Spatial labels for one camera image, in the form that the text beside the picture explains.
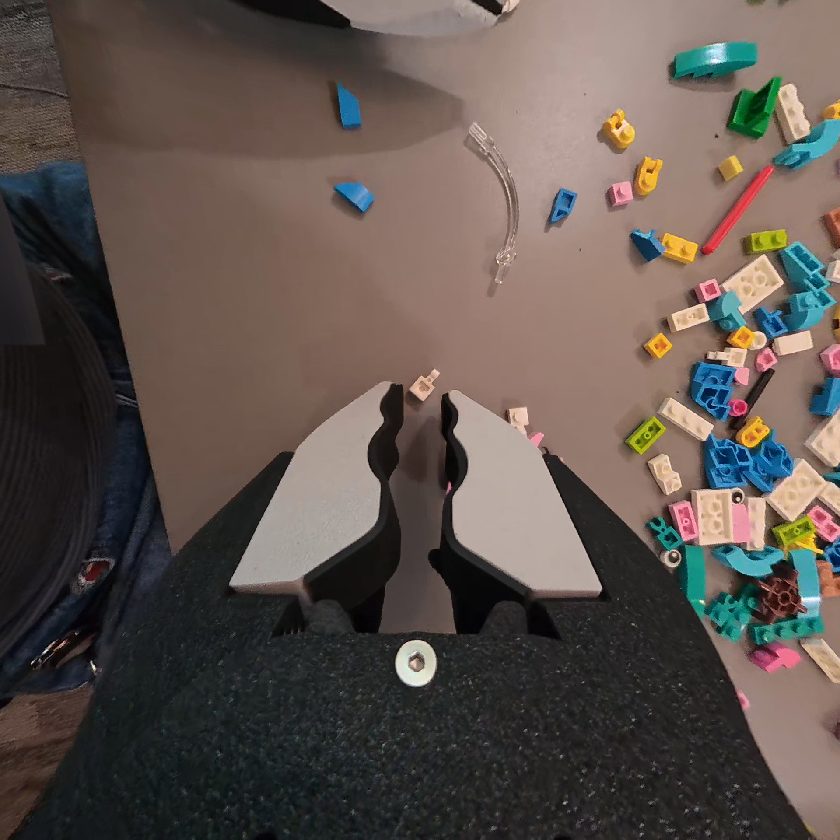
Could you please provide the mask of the clear curved lego piece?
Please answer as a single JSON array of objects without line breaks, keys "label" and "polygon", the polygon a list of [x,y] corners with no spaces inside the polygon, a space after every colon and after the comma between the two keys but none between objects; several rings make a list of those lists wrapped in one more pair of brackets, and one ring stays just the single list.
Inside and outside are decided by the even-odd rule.
[{"label": "clear curved lego piece", "polygon": [[504,244],[496,255],[497,267],[494,276],[495,285],[500,286],[517,257],[516,243],[520,224],[518,189],[505,157],[499,151],[493,138],[478,122],[474,121],[470,124],[469,137],[497,174],[507,203],[507,232]]}]

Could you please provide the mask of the red lego bar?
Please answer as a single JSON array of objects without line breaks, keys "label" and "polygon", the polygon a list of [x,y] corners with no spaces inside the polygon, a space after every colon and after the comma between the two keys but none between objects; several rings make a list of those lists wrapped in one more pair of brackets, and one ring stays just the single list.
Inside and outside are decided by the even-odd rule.
[{"label": "red lego bar", "polygon": [[713,254],[722,244],[723,241],[730,235],[738,221],[746,213],[748,208],[753,204],[757,195],[759,195],[764,187],[769,182],[772,175],[775,173],[776,165],[765,165],[743,189],[735,203],[730,207],[719,225],[713,230],[706,242],[700,247],[700,253],[704,256]]}]

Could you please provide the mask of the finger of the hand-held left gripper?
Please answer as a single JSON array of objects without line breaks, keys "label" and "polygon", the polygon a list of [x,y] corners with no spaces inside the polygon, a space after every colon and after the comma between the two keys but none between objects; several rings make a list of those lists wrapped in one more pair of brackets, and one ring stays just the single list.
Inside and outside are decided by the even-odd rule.
[{"label": "finger of the hand-held left gripper", "polygon": [[241,1],[299,23],[379,35],[453,36],[492,28],[519,1]]}]

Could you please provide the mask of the teal curved lego piece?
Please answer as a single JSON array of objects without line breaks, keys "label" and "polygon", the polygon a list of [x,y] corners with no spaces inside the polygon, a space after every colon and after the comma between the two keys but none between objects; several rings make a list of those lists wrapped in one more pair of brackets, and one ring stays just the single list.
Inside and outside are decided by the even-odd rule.
[{"label": "teal curved lego piece", "polygon": [[671,63],[672,78],[720,78],[753,67],[759,57],[757,44],[729,41],[681,51]]}]

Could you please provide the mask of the person's blue jeans leg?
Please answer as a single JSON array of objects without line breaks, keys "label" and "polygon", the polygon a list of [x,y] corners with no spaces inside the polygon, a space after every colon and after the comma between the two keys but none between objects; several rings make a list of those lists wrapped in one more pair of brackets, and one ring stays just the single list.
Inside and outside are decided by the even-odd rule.
[{"label": "person's blue jeans leg", "polygon": [[151,457],[83,164],[2,175],[25,258],[64,293],[96,341],[115,398],[115,435],[90,548],[57,600],[2,657],[2,707],[90,686],[172,561]]}]

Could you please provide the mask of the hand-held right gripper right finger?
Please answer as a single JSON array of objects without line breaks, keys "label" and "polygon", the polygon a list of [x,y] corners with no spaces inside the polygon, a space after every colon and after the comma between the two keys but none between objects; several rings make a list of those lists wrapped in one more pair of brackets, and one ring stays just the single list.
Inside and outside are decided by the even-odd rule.
[{"label": "hand-held right gripper right finger", "polygon": [[603,583],[542,451],[465,393],[441,405],[445,494],[429,562],[457,634],[477,634],[501,603],[598,600]]}]

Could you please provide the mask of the pile of mixed lego bricks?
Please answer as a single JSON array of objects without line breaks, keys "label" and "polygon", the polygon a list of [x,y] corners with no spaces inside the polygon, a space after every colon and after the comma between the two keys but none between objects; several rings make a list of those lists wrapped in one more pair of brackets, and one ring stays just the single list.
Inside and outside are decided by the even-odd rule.
[{"label": "pile of mixed lego bricks", "polygon": [[[627,233],[639,269],[679,266],[675,311],[639,345],[644,372],[611,362],[596,384],[619,407],[647,409],[624,446],[646,461],[664,516],[645,527],[689,605],[714,633],[748,644],[767,673],[800,653],[838,683],[838,650],[823,638],[838,602],[838,252],[828,261],[795,237],[797,207],[782,175],[838,150],[838,106],[811,126],[795,85],[773,77],[741,91],[727,127],[701,131],[712,170],[685,155],[639,162],[615,184],[633,201]],[[775,173],[711,255],[700,247],[752,178]]]}]

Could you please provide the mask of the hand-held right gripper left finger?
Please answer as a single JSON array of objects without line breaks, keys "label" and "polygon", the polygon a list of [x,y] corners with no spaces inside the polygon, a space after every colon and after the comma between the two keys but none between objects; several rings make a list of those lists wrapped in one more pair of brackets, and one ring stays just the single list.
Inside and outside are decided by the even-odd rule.
[{"label": "hand-held right gripper left finger", "polygon": [[338,603],[356,631],[380,630],[402,534],[389,480],[398,463],[403,386],[384,381],[297,447],[229,587]]}]

